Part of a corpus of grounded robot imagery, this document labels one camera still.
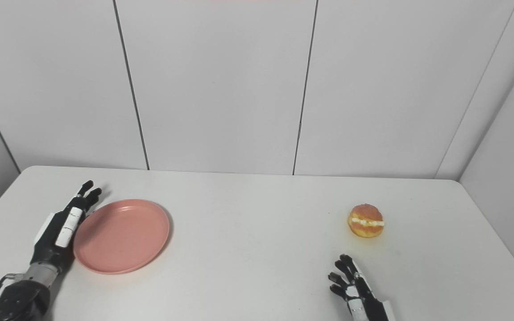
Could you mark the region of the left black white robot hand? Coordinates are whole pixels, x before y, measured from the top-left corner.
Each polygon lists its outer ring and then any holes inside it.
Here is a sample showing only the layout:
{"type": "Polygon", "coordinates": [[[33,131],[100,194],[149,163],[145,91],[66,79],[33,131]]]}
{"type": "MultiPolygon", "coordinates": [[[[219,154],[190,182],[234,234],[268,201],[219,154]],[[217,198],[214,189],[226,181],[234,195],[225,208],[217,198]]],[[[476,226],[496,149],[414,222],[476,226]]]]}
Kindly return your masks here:
{"type": "Polygon", "coordinates": [[[31,265],[48,264],[60,273],[73,262],[74,236],[102,194],[101,188],[93,186],[92,180],[86,181],[62,211],[50,215],[35,240],[31,265]]]}

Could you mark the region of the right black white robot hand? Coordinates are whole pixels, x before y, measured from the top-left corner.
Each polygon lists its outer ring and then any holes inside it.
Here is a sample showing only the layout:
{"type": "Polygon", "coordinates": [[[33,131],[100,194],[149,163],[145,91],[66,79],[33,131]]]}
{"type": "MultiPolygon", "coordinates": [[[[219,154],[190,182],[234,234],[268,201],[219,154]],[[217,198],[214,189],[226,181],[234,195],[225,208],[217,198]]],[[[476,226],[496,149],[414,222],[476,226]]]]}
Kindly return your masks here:
{"type": "Polygon", "coordinates": [[[351,256],[341,254],[334,265],[339,273],[328,274],[328,280],[332,282],[330,290],[345,301],[353,321],[396,320],[391,303],[375,297],[365,276],[357,268],[351,256]]]}

